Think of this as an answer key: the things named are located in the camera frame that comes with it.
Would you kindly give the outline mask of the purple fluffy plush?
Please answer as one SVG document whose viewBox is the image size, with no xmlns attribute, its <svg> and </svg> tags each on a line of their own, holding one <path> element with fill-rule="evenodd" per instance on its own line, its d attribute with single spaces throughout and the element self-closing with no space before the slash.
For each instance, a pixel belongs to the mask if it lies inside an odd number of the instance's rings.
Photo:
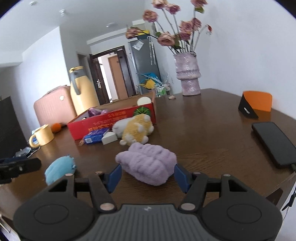
<svg viewBox="0 0 296 241">
<path fill-rule="evenodd" d="M 160 186 L 173 175 L 177 156 L 160 145 L 133 143 L 128 150 L 117 154 L 115 161 L 138 181 Z"/>
</svg>

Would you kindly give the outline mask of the light blue plush toy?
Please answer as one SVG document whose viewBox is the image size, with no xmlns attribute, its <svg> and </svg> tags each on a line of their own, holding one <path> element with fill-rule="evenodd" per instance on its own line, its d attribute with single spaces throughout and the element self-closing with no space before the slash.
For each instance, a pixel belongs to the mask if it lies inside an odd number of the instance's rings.
<svg viewBox="0 0 296 241">
<path fill-rule="evenodd" d="M 49 186 L 66 174 L 74 174 L 76 168 L 73 157 L 69 155 L 59 157 L 45 171 L 46 184 Z"/>
</svg>

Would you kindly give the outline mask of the yellow white plush toy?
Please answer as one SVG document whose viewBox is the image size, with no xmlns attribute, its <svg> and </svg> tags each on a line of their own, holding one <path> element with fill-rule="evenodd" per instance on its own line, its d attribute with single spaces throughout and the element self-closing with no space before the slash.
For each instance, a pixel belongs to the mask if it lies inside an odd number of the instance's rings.
<svg viewBox="0 0 296 241">
<path fill-rule="evenodd" d="M 131 146 L 133 143 L 144 145 L 149 141 L 149 135 L 153 131 L 151 117 L 147 114 L 119 120 L 112 127 L 112 132 L 121 138 L 119 143 L 122 146 Z"/>
</svg>

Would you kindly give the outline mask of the blue small carton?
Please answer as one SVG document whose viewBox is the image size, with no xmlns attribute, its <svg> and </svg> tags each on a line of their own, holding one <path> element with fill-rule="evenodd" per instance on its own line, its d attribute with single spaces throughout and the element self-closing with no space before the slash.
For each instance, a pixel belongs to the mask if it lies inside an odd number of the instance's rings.
<svg viewBox="0 0 296 241">
<path fill-rule="evenodd" d="M 91 131 L 83 137 L 83 141 L 85 144 L 99 143 L 107 132 L 109 132 L 109 128 Z"/>
</svg>

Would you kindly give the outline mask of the orange fruit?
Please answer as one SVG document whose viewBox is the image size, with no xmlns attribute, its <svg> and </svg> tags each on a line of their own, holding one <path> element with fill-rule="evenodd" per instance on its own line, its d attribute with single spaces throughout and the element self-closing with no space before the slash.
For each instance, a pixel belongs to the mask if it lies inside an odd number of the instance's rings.
<svg viewBox="0 0 296 241">
<path fill-rule="evenodd" d="M 62 129 L 62 125 L 60 123 L 54 123 L 51 125 L 51 131 L 52 133 L 58 133 Z"/>
</svg>

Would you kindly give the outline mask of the pink suitcase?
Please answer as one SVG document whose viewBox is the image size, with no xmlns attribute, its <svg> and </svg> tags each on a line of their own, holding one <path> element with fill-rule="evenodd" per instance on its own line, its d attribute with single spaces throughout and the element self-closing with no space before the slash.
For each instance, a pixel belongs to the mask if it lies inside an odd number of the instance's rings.
<svg viewBox="0 0 296 241">
<path fill-rule="evenodd" d="M 40 126 L 59 123 L 66 126 L 77 113 L 70 94 L 70 86 L 56 87 L 35 101 L 34 111 Z"/>
</svg>

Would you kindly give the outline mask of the white round plush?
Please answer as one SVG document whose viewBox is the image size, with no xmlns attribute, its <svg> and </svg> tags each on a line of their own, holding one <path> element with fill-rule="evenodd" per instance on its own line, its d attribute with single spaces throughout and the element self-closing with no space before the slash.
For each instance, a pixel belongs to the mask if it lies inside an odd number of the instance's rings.
<svg viewBox="0 0 296 241">
<path fill-rule="evenodd" d="M 141 105 L 145 105 L 145 104 L 150 104 L 152 103 L 152 100 L 151 98 L 147 97 L 147 96 L 144 96 L 144 97 L 141 97 L 137 100 L 137 105 L 138 106 L 141 106 Z"/>
</svg>

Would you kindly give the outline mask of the large yellow thermos bottle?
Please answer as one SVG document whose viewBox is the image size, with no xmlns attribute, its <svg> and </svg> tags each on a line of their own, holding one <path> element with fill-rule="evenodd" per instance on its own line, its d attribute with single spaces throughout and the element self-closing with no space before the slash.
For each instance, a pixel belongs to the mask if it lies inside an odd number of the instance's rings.
<svg viewBox="0 0 296 241">
<path fill-rule="evenodd" d="M 100 103 L 92 81 L 87 77 L 83 66 L 69 70 L 70 95 L 77 115 L 86 110 L 99 107 Z"/>
</svg>

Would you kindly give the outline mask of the dark wooden door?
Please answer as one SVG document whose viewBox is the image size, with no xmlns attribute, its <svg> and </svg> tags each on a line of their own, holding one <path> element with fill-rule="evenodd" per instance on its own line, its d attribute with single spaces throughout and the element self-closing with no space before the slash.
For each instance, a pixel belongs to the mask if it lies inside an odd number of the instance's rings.
<svg viewBox="0 0 296 241">
<path fill-rule="evenodd" d="M 90 69 L 100 105 L 109 103 L 110 100 L 108 97 L 106 85 L 104 83 L 99 61 L 97 58 L 94 58 L 92 54 L 90 54 Z"/>
</svg>

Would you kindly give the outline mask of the yellow watering can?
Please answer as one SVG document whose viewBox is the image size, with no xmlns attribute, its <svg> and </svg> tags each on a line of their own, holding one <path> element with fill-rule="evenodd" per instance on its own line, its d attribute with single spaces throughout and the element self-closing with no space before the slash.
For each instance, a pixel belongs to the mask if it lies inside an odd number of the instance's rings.
<svg viewBox="0 0 296 241">
<path fill-rule="evenodd" d="M 144 87 L 148 90 L 153 90 L 155 88 L 156 83 L 151 79 L 146 79 L 145 83 L 140 83 L 139 86 Z"/>
</svg>

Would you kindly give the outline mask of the orange black box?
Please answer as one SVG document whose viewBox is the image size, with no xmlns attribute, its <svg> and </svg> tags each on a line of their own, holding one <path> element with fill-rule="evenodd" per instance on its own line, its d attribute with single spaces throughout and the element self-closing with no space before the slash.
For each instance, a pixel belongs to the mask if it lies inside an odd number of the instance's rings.
<svg viewBox="0 0 296 241">
<path fill-rule="evenodd" d="M 238 110 L 247 118 L 259 119 L 259 113 L 271 113 L 273 96 L 267 92 L 244 91 Z"/>
</svg>

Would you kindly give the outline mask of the black smartphone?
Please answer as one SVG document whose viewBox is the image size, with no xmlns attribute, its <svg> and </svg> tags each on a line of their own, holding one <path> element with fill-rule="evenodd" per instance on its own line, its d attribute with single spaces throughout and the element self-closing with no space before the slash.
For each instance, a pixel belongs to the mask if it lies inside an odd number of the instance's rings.
<svg viewBox="0 0 296 241">
<path fill-rule="evenodd" d="M 285 133 L 271 121 L 253 123 L 251 127 L 274 165 L 295 171 L 295 145 Z"/>
</svg>

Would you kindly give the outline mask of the purple ribbed vase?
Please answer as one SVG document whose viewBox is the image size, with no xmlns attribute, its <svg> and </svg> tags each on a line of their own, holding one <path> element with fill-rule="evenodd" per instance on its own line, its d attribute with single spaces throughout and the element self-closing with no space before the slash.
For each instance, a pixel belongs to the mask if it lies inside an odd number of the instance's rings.
<svg viewBox="0 0 296 241">
<path fill-rule="evenodd" d="M 176 77 L 181 81 L 183 96 L 201 94 L 199 78 L 201 77 L 195 52 L 184 52 L 174 55 Z"/>
</svg>

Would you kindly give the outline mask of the grey refrigerator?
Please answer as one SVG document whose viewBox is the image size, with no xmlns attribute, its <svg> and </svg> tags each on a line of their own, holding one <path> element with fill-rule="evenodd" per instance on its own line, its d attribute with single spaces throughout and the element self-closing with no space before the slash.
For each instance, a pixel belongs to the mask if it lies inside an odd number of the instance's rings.
<svg viewBox="0 0 296 241">
<path fill-rule="evenodd" d="M 129 49 L 137 74 L 138 90 L 141 94 L 148 93 L 148 89 L 140 86 L 140 84 L 145 84 L 147 79 L 146 75 L 152 74 L 153 77 L 157 77 L 161 80 L 156 55 L 153 52 L 154 48 L 151 41 L 149 38 L 140 40 L 134 38 L 129 41 Z"/>
</svg>

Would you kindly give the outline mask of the dried pink rose bouquet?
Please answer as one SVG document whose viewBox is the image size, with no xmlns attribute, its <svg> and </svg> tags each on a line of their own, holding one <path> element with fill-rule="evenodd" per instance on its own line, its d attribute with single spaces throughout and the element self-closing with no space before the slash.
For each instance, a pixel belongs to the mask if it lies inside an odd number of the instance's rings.
<svg viewBox="0 0 296 241">
<path fill-rule="evenodd" d="M 150 37 L 164 47 L 168 47 L 174 54 L 190 53 L 196 56 L 196 47 L 200 39 L 200 35 L 205 30 L 207 34 L 212 33 L 210 25 L 203 25 L 196 17 L 196 13 L 204 13 L 204 8 L 208 4 L 205 0 L 190 1 L 193 6 L 193 17 L 188 21 L 177 22 L 176 15 L 181 11 L 181 7 L 169 1 L 152 1 L 153 8 L 161 11 L 166 21 L 171 27 L 172 32 L 165 31 L 159 23 L 159 15 L 151 9 L 146 9 L 142 15 L 142 20 L 159 26 L 160 30 L 155 34 L 149 34 Z"/>
</svg>

